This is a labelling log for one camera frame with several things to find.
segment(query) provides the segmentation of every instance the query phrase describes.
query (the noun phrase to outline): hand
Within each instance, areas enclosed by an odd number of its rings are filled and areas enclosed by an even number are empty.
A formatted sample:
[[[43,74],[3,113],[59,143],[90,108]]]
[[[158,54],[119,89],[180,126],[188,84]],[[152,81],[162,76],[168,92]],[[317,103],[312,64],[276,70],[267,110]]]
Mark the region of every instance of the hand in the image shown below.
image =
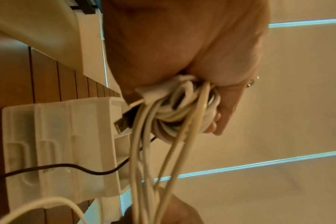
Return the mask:
[[[267,0],[105,0],[109,67],[123,97],[135,87],[193,74],[221,102],[207,132],[221,135],[258,68],[270,20]]]
[[[159,188],[162,197],[165,189]],[[132,224],[131,207],[125,212],[121,224]],[[168,207],[163,215],[162,224],[203,224],[203,221],[195,208],[186,204],[175,195],[172,195]]]

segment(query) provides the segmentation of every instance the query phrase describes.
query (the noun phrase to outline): wooden floor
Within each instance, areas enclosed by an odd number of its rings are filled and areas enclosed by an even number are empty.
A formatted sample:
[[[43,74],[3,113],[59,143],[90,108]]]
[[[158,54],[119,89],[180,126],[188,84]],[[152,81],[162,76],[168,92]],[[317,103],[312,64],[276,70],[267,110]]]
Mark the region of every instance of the wooden floor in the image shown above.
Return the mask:
[[[0,32],[0,175],[4,173],[1,110],[7,106],[48,103],[120,94]],[[92,201],[79,204],[83,211]],[[0,218],[9,212],[6,182],[0,181]],[[65,206],[36,209],[12,223],[76,224]]]

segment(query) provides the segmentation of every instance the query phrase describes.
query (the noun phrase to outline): black cable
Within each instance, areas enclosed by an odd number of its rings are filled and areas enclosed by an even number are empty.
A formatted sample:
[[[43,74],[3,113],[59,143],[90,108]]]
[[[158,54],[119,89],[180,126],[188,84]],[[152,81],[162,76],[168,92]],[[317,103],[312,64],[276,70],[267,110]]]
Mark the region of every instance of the black cable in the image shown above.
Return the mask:
[[[157,139],[156,136],[153,137],[151,139],[151,142],[153,142],[156,139]],[[80,171],[83,171],[85,173],[89,173],[91,175],[104,176],[104,175],[109,175],[109,174],[115,173],[121,167],[123,167],[125,164],[127,164],[128,161],[129,161],[129,158],[125,159],[122,163],[120,163],[120,165],[118,165],[114,169],[108,170],[108,171],[103,171],[103,172],[93,171],[93,170],[90,170],[90,169],[87,169],[87,168],[84,168],[82,166],[72,164],[72,163],[58,163],[58,164],[51,164],[51,165],[45,165],[45,166],[35,166],[35,167],[30,167],[30,168],[25,168],[25,169],[20,169],[20,170],[12,171],[12,172],[9,172],[9,173],[5,173],[5,174],[0,176],[0,180],[5,179],[5,178],[10,177],[10,176],[21,174],[21,173],[27,173],[27,172],[39,171],[39,170],[51,169],[51,168],[57,168],[57,167],[69,167],[69,168],[78,169]]]

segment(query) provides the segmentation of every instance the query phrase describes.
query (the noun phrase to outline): light strip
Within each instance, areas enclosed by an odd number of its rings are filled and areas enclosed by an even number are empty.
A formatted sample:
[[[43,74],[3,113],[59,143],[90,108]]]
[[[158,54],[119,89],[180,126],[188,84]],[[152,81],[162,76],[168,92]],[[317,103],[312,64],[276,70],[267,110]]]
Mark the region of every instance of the light strip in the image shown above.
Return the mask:
[[[323,25],[323,24],[336,24],[336,19],[309,20],[309,21],[297,21],[297,22],[286,22],[286,23],[272,23],[272,24],[269,24],[269,28],[298,27],[298,26]]]
[[[178,176],[179,179],[181,178],[189,178],[193,176],[202,176],[207,174],[213,174],[213,173],[223,173],[228,171],[234,171],[234,170],[241,170],[241,169],[249,169],[249,168],[255,168],[260,166],[269,166],[269,165],[276,165],[276,164],[282,164],[282,163],[288,163],[288,162],[296,162],[296,161],[303,161],[303,160],[309,160],[309,159],[318,159],[318,158],[324,158],[324,157],[330,157],[330,156],[336,156],[336,151],[334,152],[325,152],[325,153],[319,153],[314,155],[307,155],[307,156],[298,156],[288,159],[278,159],[268,162],[259,162],[259,163],[253,163],[253,164],[247,164],[242,166],[232,166],[232,167],[226,167],[226,168],[220,168],[220,169],[212,169],[212,170],[205,170],[205,171],[199,171],[199,172],[193,172],[193,173],[185,173]],[[161,181],[167,181],[171,177],[166,176],[161,179]]]

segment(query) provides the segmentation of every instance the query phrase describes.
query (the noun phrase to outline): white cable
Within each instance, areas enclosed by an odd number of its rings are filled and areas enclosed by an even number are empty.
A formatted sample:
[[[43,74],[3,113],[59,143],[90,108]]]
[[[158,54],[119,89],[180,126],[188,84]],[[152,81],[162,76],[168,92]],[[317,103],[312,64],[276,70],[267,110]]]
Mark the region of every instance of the white cable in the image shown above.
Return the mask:
[[[43,207],[44,205],[48,203],[61,203],[65,204],[73,209],[75,213],[78,215],[78,217],[82,220],[83,224],[88,224],[87,220],[84,218],[84,214],[82,210],[72,201],[64,198],[64,197],[47,197],[42,198],[39,200],[32,201],[28,204],[25,204],[19,208],[17,208],[15,211],[7,214],[3,218],[0,219],[0,224],[8,224],[12,222],[17,217],[21,216],[22,214],[32,210],[37,209],[39,207]]]
[[[139,88],[137,92],[143,97],[144,104],[138,110],[131,135],[130,183],[133,223],[160,224],[194,140],[213,122],[220,96],[209,82],[202,82],[192,75],[178,75],[164,83]],[[154,183],[150,170],[152,128],[158,138],[172,144],[160,169],[157,183]],[[140,140],[143,150],[139,155]],[[160,199],[160,178],[178,144],[183,141],[166,192]]]

